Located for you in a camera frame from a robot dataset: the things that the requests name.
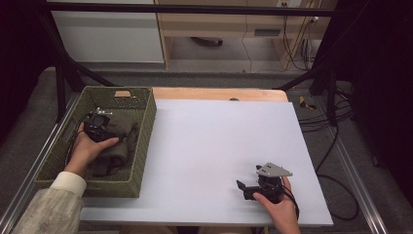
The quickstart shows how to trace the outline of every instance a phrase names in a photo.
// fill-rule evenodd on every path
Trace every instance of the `white sleeve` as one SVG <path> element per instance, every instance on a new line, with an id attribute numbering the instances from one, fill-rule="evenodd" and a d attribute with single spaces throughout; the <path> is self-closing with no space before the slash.
<path id="1" fill-rule="evenodd" d="M 86 182 L 82 177 L 76 174 L 61 172 L 57 175 L 57 178 L 52 183 L 51 188 L 73 192 L 79 197 L 82 197 L 86 189 Z"/>

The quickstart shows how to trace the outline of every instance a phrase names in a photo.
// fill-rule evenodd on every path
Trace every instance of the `white cabinet door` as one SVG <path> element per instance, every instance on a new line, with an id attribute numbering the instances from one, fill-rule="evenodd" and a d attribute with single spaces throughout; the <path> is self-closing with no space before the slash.
<path id="1" fill-rule="evenodd" d="M 153 4 L 153 0 L 53 1 Z M 53 12 L 53 16 L 66 51 L 77 61 L 164 62 L 155 14 Z"/>

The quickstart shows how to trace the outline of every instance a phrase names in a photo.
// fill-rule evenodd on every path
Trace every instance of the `hand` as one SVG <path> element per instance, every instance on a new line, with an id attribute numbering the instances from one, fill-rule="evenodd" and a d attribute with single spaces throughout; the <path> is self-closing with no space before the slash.
<path id="1" fill-rule="evenodd" d="M 102 142 L 94 142 L 85 132 L 83 132 L 83 128 L 84 124 L 82 123 L 79 127 L 76 141 L 73 144 L 71 159 L 64 168 L 65 172 L 71 172 L 79 176 L 85 174 L 88 164 L 93 162 L 103 149 L 110 147 L 119 141 L 117 137 L 114 137 Z"/>
<path id="2" fill-rule="evenodd" d="M 284 176 L 282 182 L 284 186 L 291 191 L 291 184 L 289 183 L 288 178 Z M 265 208 L 265 210 L 267 210 L 273 220 L 274 226 L 282 234 L 301 233 L 300 228 L 298 227 L 295 207 L 291 199 L 287 196 L 283 196 L 284 198 L 280 203 L 274 204 L 260 193 L 254 193 L 252 196 Z"/>

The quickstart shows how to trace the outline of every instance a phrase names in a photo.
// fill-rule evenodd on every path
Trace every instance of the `green plastic crate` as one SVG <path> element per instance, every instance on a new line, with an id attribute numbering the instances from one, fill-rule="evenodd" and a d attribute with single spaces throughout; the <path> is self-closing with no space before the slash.
<path id="1" fill-rule="evenodd" d="M 50 187 L 57 175 L 63 171 L 66 152 L 76 133 L 79 120 L 98 107 L 104 110 L 122 110 L 135 118 L 140 123 L 139 136 L 131 166 L 121 169 L 115 175 L 103 177 L 92 176 L 92 172 L 87 170 L 85 180 L 88 186 L 84 196 L 119 198 L 139 196 L 149 140 L 157 111 L 152 88 L 86 87 L 45 156 L 34 180 L 38 187 Z"/>

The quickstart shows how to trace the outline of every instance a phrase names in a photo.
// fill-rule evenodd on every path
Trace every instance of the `white table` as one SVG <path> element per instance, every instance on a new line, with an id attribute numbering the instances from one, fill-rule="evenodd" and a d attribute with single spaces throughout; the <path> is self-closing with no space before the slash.
<path id="1" fill-rule="evenodd" d="M 271 225 L 257 202 L 244 199 L 236 180 L 257 185 L 255 165 L 272 162 L 293 172 L 299 224 L 333 224 L 291 103 L 159 98 L 156 103 L 139 198 L 86 198 L 83 221 Z"/>

